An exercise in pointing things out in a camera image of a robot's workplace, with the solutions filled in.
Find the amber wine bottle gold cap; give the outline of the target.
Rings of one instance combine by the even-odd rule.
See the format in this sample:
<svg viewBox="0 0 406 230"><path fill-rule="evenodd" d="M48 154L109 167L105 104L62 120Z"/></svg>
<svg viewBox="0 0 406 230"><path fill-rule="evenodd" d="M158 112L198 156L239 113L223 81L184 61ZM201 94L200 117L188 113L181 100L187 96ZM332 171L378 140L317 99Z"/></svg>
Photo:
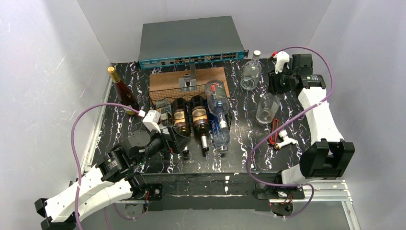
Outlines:
<svg viewBox="0 0 406 230"><path fill-rule="evenodd" d="M108 67L107 71L112 78L112 82L114 84L119 102L127 107L131 107L139 111L140 107L132 90L129 89L129 87L123 82L121 77L118 75L115 67L110 66Z"/></svg>

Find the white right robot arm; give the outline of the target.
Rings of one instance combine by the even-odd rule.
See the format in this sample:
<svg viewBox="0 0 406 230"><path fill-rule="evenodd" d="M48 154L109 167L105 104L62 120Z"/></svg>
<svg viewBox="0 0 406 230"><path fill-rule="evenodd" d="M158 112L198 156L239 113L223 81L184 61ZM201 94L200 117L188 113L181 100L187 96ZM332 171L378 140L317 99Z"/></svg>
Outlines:
<svg viewBox="0 0 406 230"><path fill-rule="evenodd" d="M274 71L268 73L268 91L273 95L295 91L306 111L310 128L311 145L302 154L299 163L280 172L279 184L305 184L316 178L341 177L354 152L352 142L346 142L335 125L322 75L313 73L311 54L290 56L284 51L275 52Z"/></svg>

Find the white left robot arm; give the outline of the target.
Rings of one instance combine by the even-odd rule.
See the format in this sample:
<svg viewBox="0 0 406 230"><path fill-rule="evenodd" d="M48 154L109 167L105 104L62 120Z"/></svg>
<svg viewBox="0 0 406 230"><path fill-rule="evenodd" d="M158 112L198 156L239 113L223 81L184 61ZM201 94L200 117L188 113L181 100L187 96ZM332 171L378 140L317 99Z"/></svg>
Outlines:
<svg viewBox="0 0 406 230"><path fill-rule="evenodd" d="M135 169L159 152L180 154L190 140L173 127L135 131L66 190L35 201L44 217L41 229L73 230L80 220L112 203L151 194L154 188Z"/></svg>

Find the clear bottle with white cap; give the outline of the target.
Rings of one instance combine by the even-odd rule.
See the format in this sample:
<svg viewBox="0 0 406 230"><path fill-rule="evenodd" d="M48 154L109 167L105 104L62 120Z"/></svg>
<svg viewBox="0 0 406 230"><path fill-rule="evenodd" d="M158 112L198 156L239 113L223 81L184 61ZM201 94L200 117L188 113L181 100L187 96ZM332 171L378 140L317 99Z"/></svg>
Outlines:
<svg viewBox="0 0 406 230"><path fill-rule="evenodd" d="M262 72L262 66L259 61L260 55L261 52L259 50L254 50L252 59L248 61L243 67L240 86L246 91L254 90L259 82Z"/></svg>

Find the clear bottle with cork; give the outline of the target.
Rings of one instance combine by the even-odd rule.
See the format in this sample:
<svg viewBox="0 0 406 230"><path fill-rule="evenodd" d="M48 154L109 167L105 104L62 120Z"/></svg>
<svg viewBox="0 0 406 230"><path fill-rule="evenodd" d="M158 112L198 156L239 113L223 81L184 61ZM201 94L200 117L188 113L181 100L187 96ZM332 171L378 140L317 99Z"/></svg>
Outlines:
<svg viewBox="0 0 406 230"><path fill-rule="evenodd" d="M273 121L280 108L280 99L277 95L265 93L262 95L256 110L256 120L262 125Z"/></svg>

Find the clear bottle with dark label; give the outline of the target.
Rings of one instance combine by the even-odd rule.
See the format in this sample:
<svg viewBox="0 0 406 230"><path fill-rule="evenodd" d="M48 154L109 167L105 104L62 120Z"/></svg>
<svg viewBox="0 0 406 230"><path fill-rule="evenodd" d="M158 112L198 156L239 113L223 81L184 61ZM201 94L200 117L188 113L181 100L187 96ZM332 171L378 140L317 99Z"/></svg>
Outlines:
<svg viewBox="0 0 406 230"><path fill-rule="evenodd" d="M220 129L228 130L226 114L230 109L230 102L226 94L225 85L220 80L211 80L205 84L205 94L211 114L218 119Z"/></svg>

